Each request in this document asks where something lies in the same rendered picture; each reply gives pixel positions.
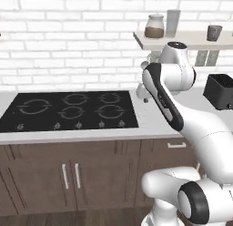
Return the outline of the brown drawer front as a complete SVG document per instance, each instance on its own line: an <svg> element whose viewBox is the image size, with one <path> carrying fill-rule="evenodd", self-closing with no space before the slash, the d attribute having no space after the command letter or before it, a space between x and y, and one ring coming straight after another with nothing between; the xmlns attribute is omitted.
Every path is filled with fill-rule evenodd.
<svg viewBox="0 0 233 226"><path fill-rule="evenodd" d="M168 149L167 144L181 144L185 142L185 149ZM179 166L192 167L196 163L195 155L190 144L183 138L155 139L153 155L155 156L155 165L157 168L171 168Z"/></svg>

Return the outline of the white wall shelf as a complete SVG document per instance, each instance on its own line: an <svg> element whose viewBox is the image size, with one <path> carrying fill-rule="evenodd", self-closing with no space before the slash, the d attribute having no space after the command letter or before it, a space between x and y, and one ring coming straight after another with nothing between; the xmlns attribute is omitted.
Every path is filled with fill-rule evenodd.
<svg viewBox="0 0 233 226"><path fill-rule="evenodd" d="M233 32L222 31L216 42L207 41L206 31L178 31L175 37L150 39L143 31L133 33L142 50L159 51L170 41L184 43L189 50L233 50Z"/></svg>

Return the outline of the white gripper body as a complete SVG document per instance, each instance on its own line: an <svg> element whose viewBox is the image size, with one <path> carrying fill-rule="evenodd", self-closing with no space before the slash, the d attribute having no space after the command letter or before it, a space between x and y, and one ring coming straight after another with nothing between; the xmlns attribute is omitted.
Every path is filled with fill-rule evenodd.
<svg viewBox="0 0 233 226"><path fill-rule="evenodd" d="M145 86L142 83L138 84L136 94L139 99L151 97L150 93L146 90Z"/></svg>

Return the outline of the grey cup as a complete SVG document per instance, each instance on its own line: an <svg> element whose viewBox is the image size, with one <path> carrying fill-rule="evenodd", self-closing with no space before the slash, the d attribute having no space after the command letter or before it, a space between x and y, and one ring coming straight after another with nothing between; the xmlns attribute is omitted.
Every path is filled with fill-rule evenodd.
<svg viewBox="0 0 233 226"><path fill-rule="evenodd" d="M222 31L222 26L209 25L207 31L207 41L217 41Z"/></svg>

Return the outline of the black hob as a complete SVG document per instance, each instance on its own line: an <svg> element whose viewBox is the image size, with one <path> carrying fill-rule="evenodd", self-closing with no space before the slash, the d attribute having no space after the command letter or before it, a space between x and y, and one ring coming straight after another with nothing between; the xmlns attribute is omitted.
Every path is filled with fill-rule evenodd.
<svg viewBox="0 0 233 226"><path fill-rule="evenodd" d="M0 118L0 133L137 127L126 90L19 93Z"/></svg>

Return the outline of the glass jar with brown contents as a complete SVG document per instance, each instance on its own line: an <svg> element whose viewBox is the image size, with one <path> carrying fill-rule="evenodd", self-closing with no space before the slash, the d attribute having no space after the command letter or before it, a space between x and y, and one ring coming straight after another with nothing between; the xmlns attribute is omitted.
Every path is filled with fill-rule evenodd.
<svg viewBox="0 0 233 226"><path fill-rule="evenodd" d="M145 28L145 37L162 38L164 36L164 17L162 15L149 15Z"/></svg>

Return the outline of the black toaster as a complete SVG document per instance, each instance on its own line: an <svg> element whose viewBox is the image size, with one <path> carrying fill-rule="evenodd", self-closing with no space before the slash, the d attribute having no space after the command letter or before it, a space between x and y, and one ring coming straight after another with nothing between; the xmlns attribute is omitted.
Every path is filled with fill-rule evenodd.
<svg viewBox="0 0 233 226"><path fill-rule="evenodd" d="M217 110L233 109L233 78L227 74L209 74L203 96Z"/></svg>

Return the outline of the grey shelf bracket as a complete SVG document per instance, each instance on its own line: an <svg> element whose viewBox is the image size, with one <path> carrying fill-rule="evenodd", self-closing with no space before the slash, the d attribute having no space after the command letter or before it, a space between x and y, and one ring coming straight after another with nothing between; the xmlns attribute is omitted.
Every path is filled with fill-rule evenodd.
<svg viewBox="0 0 233 226"><path fill-rule="evenodd" d="M210 50L208 52L208 59L206 62L207 67L214 67L216 65L218 60L218 54L219 54L218 50Z"/></svg>
<svg viewBox="0 0 233 226"><path fill-rule="evenodd" d="M206 64L206 59L208 56L207 50L198 50L197 56L196 56L196 67L203 67Z"/></svg>

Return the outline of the brown cupboard door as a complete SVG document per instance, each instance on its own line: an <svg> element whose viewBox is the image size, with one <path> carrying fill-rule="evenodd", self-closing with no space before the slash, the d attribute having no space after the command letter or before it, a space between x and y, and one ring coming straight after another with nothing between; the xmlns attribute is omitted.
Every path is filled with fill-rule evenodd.
<svg viewBox="0 0 233 226"><path fill-rule="evenodd" d="M0 216L17 214L17 208L7 186L7 177L5 174L7 161L8 157L5 152L5 147L0 146Z"/></svg>
<svg viewBox="0 0 233 226"><path fill-rule="evenodd" d="M9 145L12 160L6 168L9 182L25 214L76 210L70 163L56 154L44 158L24 158L17 146ZM62 164L66 164L66 189Z"/></svg>
<svg viewBox="0 0 233 226"><path fill-rule="evenodd" d="M85 142L71 161L77 208L133 207L139 151L139 140ZM75 163L79 163L81 189L76 185Z"/></svg>
<svg viewBox="0 0 233 226"><path fill-rule="evenodd" d="M153 170L155 166L148 161L142 160L138 167L138 175L137 175L137 191L136 191L136 207L146 207L151 206L153 200L149 198L143 191L142 178L145 173Z"/></svg>

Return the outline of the tall clear glass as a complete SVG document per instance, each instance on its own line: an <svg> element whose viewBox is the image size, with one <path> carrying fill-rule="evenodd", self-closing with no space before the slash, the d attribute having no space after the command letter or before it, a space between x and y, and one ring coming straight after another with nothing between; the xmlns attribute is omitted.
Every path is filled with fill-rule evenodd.
<svg viewBox="0 0 233 226"><path fill-rule="evenodd" d="M180 17L180 10L178 9L167 10L166 37L176 36L179 17Z"/></svg>

